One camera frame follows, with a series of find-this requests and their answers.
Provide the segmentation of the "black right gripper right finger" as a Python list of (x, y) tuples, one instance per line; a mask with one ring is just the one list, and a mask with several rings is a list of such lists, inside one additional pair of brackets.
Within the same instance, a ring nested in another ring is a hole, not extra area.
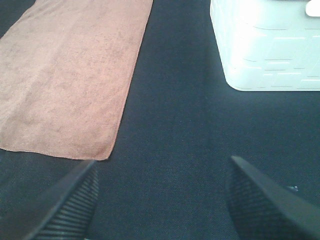
[(239, 156), (225, 175), (225, 201), (241, 240), (318, 240), (320, 209)]

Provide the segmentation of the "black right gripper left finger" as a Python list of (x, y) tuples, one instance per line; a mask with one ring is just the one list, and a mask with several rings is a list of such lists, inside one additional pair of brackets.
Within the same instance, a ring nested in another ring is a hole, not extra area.
[(84, 160), (36, 199), (0, 220), (2, 240), (84, 240), (99, 196), (96, 163)]

